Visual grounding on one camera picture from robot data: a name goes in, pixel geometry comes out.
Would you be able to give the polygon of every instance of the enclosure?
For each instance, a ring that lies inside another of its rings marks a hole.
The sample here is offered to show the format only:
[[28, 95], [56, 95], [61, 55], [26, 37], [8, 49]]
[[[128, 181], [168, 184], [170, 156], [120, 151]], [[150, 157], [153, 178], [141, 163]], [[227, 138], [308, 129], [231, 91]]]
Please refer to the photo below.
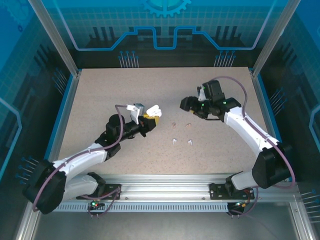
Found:
[[[319, 9], [317, 0], [0, 1], [0, 239], [318, 239]], [[294, 187], [259, 188], [239, 219], [226, 214], [236, 201], [212, 200], [209, 184], [250, 170], [255, 154], [228, 125], [180, 109], [216, 77], [243, 104], [224, 76], [244, 85], [252, 120], [294, 149]], [[121, 184], [110, 212], [92, 219], [90, 201], [75, 198], [33, 212], [22, 194], [33, 163], [82, 151], [116, 104], [135, 103], [159, 105], [159, 124], [83, 173]]]

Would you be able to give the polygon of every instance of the work surface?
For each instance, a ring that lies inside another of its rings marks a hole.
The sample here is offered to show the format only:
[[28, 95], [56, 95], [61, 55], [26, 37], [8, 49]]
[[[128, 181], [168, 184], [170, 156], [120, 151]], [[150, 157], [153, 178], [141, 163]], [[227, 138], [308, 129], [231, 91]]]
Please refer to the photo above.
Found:
[[[143, 138], [121, 143], [108, 161], [93, 166], [98, 174], [207, 174], [236, 173], [252, 168], [256, 161], [242, 138], [221, 121], [205, 121], [179, 108], [183, 98], [197, 95], [197, 86], [218, 76], [238, 79], [247, 90], [246, 112], [266, 129], [247, 67], [118, 68], [83, 69], [64, 134], [59, 159], [73, 155], [105, 131], [115, 104], [158, 104], [162, 117]], [[221, 79], [226, 98], [244, 102], [242, 89]], [[121, 109], [126, 121], [130, 112]]]

